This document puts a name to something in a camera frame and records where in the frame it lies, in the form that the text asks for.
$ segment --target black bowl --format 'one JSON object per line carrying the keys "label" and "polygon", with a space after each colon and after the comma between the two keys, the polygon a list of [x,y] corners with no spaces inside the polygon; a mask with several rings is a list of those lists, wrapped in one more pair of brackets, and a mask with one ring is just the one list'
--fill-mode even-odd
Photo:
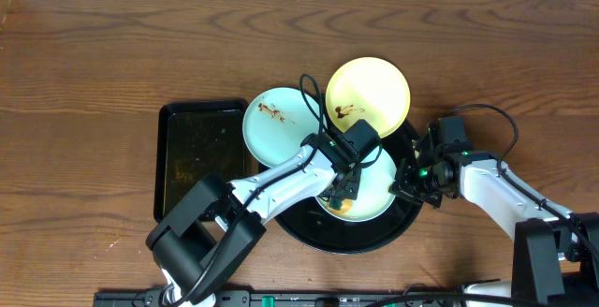
{"label": "black bowl", "polygon": [[[383,148],[396,166],[404,158],[415,159],[412,140],[418,134],[407,120],[383,139]],[[315,249],[335,254],[370,252],[394,241],[410,226],[420,205],[395,198],[381,215],[359,223],[345,222],[326,212],[315,197],[293,205],[275,219],[291,236]]]}

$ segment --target wooden table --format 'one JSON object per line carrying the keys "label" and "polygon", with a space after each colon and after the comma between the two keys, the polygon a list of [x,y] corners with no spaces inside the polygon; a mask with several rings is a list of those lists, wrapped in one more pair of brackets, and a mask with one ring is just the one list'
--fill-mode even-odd
{"label": "wooden table", "polygon": [[[599,0],[14,0],[0,35],[0,305],[162,284],[144,245],[160,107],[251,100],[304,72],[324,90],[360,56],[403,71],[420,131],[461,104],[506,109],[521,132],[512,169],[599,210]],[[476,147],[507,146],[503,118],[471,115]],[[464,200],[360,256],[267,228],[230,283],[388,292],[511,278],[511,240]]]}

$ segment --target yellow plate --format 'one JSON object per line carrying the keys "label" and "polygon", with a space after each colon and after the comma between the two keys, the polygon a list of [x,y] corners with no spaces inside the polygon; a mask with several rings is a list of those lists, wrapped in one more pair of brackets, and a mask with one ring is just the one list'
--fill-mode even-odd
{"label": "yellow plate", "polygon": [[329,118],[341,131],[364,119],[384,138],[405,120],[410,89],[401,71],[390,62],[358,58],[333,74],[326,103]]}

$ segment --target baking tray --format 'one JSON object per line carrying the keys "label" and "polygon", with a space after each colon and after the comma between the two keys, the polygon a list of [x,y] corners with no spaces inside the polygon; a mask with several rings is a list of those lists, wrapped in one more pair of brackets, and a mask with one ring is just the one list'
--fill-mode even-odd
{"label": "baking tray", "polygon": [[[160,110],[153,204],[156,222],[206,173],[218,173],[226,181],[247,176],[250,158],[241,131],[246,108],[245,100],[233,99],[174,103]],[[202,221],[212,219],[210,214],[200,217]]]}

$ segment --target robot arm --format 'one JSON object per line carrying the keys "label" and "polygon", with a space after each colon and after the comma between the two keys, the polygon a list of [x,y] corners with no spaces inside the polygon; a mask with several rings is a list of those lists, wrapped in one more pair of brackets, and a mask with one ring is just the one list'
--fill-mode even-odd
{"label": "robot arm", "polygon": [[[502,168],[510,173],[512,180],[526,188],[535,197],[549,202],[530,185],[518,178],[505,162],[502,163]],[[524,196],[512,184],[500,177],[495,159],[473,161],[467,166],[461,167],[459,179],[460,195],[486,212],[512,240],[515,237],[516,223],[532,218],[538,218],[545,222],[558,220],[553,214],[541,210],[530,198]],[[554,203],[551,203],[551,206],[565,217],[569,217],[571,211],[567,208]]]}
{"label": "robot arm", "polygon": [[[464,292],[551,305],[599,302],[599,263],[567,224],[572,223],[597,245],[599,214],[576,214],[551,203],[503,162],[501,168],[509,175],[509,182],[498,172],[495,153],[474,150],[460,117],[429,124],[427,136],[415,147],[419,151],[416,164],[402,161],[391,185],[396,196],[434,207],[441,205],[443,197],[461,197],[480,207],[514,241],[512,282],[469,285]],[[561,218],[540,208],[539,203],[548,204]],[[580,272],[562,274],[560,260],[579,261]],[[477,302],[467,305],[488,306]]]}
{"label": "robot arm", "polygon": [[[199,304],[205,299],[209,303],[210,296],[260,240],[266,231],[264,224],[300,200],[318,196],[326,189],[343,197],[344,187],[359,171],[360,162],[380,145],[376,130],[364,120],[343,134],[323,133],[321,140],[317,138],[312,134],[293,157],[256,176],[225,183],[209,175],[194,185],[152,230],[146,245],[173,284],[175,300],[191,291],[191,303]],[[314,157],[308,161],[314,150]],[[256,189],[262,192],[248,202]],[[198,220],[204,212],[214,212],[216,222],[226,231],[220,242]],[[218,256],[212,259],[217,249]],[[202,275],[203,280],[196,286]]]}

